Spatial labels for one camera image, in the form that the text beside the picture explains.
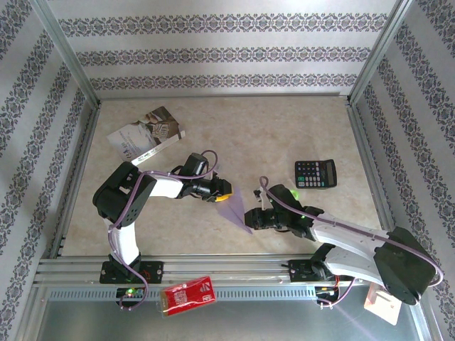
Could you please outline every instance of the patterned wallpaper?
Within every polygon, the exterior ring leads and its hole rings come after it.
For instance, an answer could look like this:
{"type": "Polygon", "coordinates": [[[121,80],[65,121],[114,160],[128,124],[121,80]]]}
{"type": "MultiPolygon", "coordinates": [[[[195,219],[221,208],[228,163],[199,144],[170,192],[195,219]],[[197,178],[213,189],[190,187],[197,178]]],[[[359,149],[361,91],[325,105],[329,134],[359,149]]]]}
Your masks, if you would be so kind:
{"type": "Polygon", "coordinates": [[[441,265],[428,290],[445,340],[455,340],[454,2],[418,0],[357,108],[397,226],[441,265]]]}
{"type": "Polygon", "coordinates": [[[14,340],[91,110],[27,0],[0,13],[0,340],[14,340]]]}
{"type": "Polygon", "coordinates": [[[49,2],[99,98],[348,94],[395,0],[49,2]]]}

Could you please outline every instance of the metal base plate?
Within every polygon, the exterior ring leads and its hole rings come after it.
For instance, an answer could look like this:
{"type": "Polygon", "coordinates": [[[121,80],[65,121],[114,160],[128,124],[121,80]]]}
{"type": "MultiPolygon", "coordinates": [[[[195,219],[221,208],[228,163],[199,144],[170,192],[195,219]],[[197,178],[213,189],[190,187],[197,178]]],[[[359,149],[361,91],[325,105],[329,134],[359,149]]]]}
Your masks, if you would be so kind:
{"type": "MultiPolygon", "coordinates": [[[[141,261],[139,273],[147,280],[147,283],[160,284],[163,278],[163,267],[164,263],[162,261],[141,261]]],[[[141,284],[142,281],[137,277],[134,277],[132,280],[125,278],[125,276],[116,270],[112,262],[105,261],[101,268],[100,283],[141,284]]]]}

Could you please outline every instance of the purple cable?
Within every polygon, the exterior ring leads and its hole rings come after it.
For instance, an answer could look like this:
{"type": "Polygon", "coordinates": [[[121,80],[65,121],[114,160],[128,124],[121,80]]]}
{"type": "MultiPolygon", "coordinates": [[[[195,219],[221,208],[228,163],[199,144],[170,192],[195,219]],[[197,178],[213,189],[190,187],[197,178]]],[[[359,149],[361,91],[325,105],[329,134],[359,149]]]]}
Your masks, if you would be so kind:
{"type": "MultiPolygon", "coordinates": [[[[119,219],[117,219],[117,221],[110,225],[107,229],[107,240],[109,241],[109,245],[111,246],[111,249],[112,251],[114,252],[114,254],[116,255],[117,259],[120,261],[120,263],[125,267],[127,268],[130,272],[132,272],[136,277],[138,277],[142,283],[144,284],[144,293],[142,295],[142,299],[136,303],[135,305],[133,305],[132,307],[128,307],[128,311],[131,311],[133,309],[136,309],[137,307],[139,307],[147,298],[148,294],[149,294],[149,284],[147,283],[146,279],[137,271],[135,271],[132,267],[130,267],[119,255],[119,252],[117,251],[117,248],[115,247],[114,245],[114,242],[112,241],[112,230],[117,228],[118,226],[120,226],[120,223],[122,222],[122,220],[125,218],[125,215],[127,215],[127,212],[131,206],[131,204],[133,203],[133,200],[134,200],[134,196],[136,195],[136,192],[137,192],[137,189],[139,188],[139,184],[141,183],[142,181],[142,178],[145,176],[145,175],[151,175],[151,174],[157,174],[157,175],[162,175],[162,176],[167,176],[167,177],[170,177],[170,178],[175,178],[175,179],[185,179],[185,180],[192,180],[192,179],[200,179],[200,178],[204,178],[206,177],[207,175],[211,174],[214,170],[215,170],[215,167],[216,165],[218,164],[218,155],[216,152],[212,151],[211,149],[208,149],[206,151],[203,151],[201,155],[204,155],[205,153],[212,153],[215,157],[215,162],[212,166],[212,168],[210,170],[208,170],[206,173],[204,174],[200,174],[200,175],[195,175],[195,176],[183,176],[183,175],[176,175],[176,174],[170,174],[170,173],[165,173],[165,172],[159,172],[159,171],[154,171],[154,170],[146,170],[144,172],[142,172],[139,177],[137,178],[137,181],[136,183],[134,184],[134,187],[133,187],[133,190],[131,191],[131,194],[129,196],[129,199],[128,199],[128,202],[127,204],[125,205],[121,215],[119,216],[119,219]]],[[[124,300],[124,297],[123,296],[122,298],[120,298],[120,308],[121,309],[124,309],[124,306],[122,305],[122,302],[124,300]]]]}
{"type": "Polygon", "coordinates": [[[352,289],[355,280],[356,280],[356,278],[353,278],[353,280],[350,282],[346,291],[335,302],[330,302],[329,300],[326,300],[325,298],[319,298],[319,297],[318,297],[318,301],[327,303],[326,305],[322,305],[323,307],[333,307],[334,305],[339,304],[349,294],[349,291],[352,289]]]}
{"type": "Polygon", "coordinates": [[[267,176],[261,176],[259,178],[259,184],[265,190],[265,192],[268,194],[268,196],[270,196],[273,200],[278,202],[282,207],[288,209],[289,211],[292,211],[292,212],[294,212],[294,213],[296,213],[298,215],[304,215],[305,217],[308,217],[308,218],[311,218],[311,219],[314,219],[314,220],[318,220],[319,222],[325,222],[325,223],[333,225],[333,226],[338,226],[338,227],[341,227],[343,229],[347,229],[348,231],[355,232],[355,233],[361,234],[363,236],[366,236],[366,237],[369,237],[369,238],[372,238],[372,239],[380,240],[381,242],[391,244],[394,247],[399,247],[399,248],[401,248],[401,249],[403,249],[405,251],[408,251],[409,253],[414,254],[415,256],[423,259],[427,263],[431,264],[434,267],[434,269],[436,270],[436,273],[438,274],[438,279],[433,280],[428,286],[437,286],[444,279],[444,273],[442,272],[442,269],[439,267],[439,265],[433,259],[429,258],[428,256],[425,256],[424,254],[418,252],[417,250],[414,250],[413,248],[408,247],[408,246],[406,246],[404,244],[398,243],[398,242],[396,242],[394,240],[390,240],[388,238],[377,236],[374,233],[366,232],[366,231],[363,231],[361,229],[357,229],[355,227],[349,226],[347,224],[343,224],[341,222],[336,222],[336,221],[333,221],[333,220],[316,217],[314,215],[310,215],[309,213],[305,213],[305,212],[296,210],[295,208],[285,204],[280,199],[275,197],[267,189],[267,186],[269,185],[269,178],[267,176]]]}

